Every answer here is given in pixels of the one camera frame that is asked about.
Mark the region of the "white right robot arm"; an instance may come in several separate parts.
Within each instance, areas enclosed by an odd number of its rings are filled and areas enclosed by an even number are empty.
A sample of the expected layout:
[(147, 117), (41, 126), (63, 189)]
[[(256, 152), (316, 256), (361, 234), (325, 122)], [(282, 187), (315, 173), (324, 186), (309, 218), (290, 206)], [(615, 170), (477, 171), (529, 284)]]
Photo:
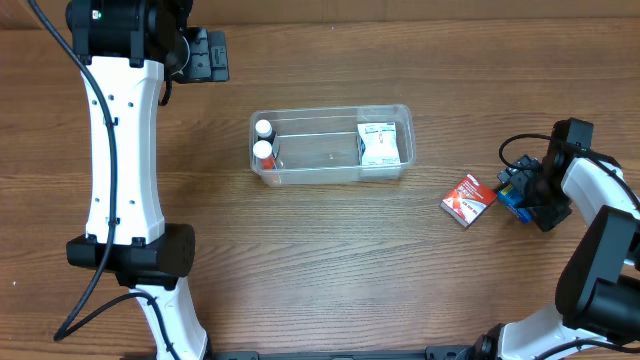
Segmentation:
[(577, 208), (587, 226), (558, 280), (553, 304), (480, 336), (471, 359), (564, 359), (590, 348), (639, 351), (639, 282), (623, 274), (639, 265), (639, 197), (620, 164), (591, 148), (593, 124), (554, 124), (541, 161), (508, 163), (502, 180), (521, 196), (542, 231)]

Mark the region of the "white bandage box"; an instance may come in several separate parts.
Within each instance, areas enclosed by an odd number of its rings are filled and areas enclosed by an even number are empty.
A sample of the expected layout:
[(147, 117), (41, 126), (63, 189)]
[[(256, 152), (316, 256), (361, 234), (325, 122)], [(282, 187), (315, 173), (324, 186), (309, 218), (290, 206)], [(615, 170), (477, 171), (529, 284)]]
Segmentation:
[(394, 122), (359, 123), (357, 145), (362, 166), (397, 165), (400, 155)]

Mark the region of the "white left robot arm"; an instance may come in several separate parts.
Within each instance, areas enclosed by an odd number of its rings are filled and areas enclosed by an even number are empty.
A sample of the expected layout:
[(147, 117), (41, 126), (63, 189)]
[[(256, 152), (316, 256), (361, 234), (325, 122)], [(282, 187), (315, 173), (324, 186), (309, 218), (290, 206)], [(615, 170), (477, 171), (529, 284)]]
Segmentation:
[(72, 54), (89, 103), (91, 205), (70, 264), (112, 273), (146, 317), (159, 359), (214, 353), (189, 290), (195, 232), (168, 223), (157, 183), (157, 112), (173, 83), (228, 79), (225, 38), (192, 27), (188, 1), (72, 1)]

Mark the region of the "red medicine box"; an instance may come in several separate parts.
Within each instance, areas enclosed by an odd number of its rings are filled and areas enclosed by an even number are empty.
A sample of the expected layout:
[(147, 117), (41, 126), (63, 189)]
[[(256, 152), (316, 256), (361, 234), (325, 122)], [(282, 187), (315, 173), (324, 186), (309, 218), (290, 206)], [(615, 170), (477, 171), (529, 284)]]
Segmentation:
[(472, 174), (466, 174), (443, 198), (440, 207), (463, 227), (473, 224), (497, 198), (496, 192)]

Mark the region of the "blue lozenge box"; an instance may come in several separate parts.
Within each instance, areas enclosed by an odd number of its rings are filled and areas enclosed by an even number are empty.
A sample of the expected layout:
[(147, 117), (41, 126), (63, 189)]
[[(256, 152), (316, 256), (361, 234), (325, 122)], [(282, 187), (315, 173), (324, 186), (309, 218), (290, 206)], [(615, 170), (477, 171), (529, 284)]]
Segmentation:
[(528, 224), (533, 220), (533, 216), (529, 210), (520, 206), (520, 203), (523, 201), (523, 197), (512, 184), (504, 185), (497, 192), (497, 198), (519, 219), (521, 223)]

